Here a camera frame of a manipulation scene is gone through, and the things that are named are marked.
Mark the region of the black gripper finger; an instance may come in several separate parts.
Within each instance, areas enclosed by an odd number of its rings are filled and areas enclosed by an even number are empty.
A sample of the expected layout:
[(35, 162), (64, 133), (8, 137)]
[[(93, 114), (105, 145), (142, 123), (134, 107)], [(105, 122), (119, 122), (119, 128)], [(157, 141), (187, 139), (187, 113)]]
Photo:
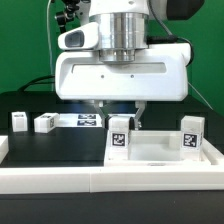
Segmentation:
[(107, 112), (104, 111), (104, 102), (100, 101), (100, 100), (95, 100), (93, 102), (93, 105), (94, 105), (96, 112), (99, 114), (99, 116), (101, 118), (102, 127), (107, 128), (110, 116), (108, 115)]
[(137, 109), (135, 116), (134, 116), (134, 127), (138, 130), (141, 127), (140, 118), (145, 111), (146, 102), (145, 101), (136, 101), (135, 108)]

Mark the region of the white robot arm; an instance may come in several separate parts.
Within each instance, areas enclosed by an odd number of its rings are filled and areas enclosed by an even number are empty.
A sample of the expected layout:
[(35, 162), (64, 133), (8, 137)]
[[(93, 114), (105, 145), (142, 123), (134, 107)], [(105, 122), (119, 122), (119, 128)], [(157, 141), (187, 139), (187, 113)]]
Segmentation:
[(81, 26), (62, 33), (55, 87), (64, 100), (133, 101), (134, 126), (149, 101), (181, 101), (188, 94), (191, 43), (171, 32), (149, 34), (149, 22), (187, 20), (205, 0), (81, 0)]

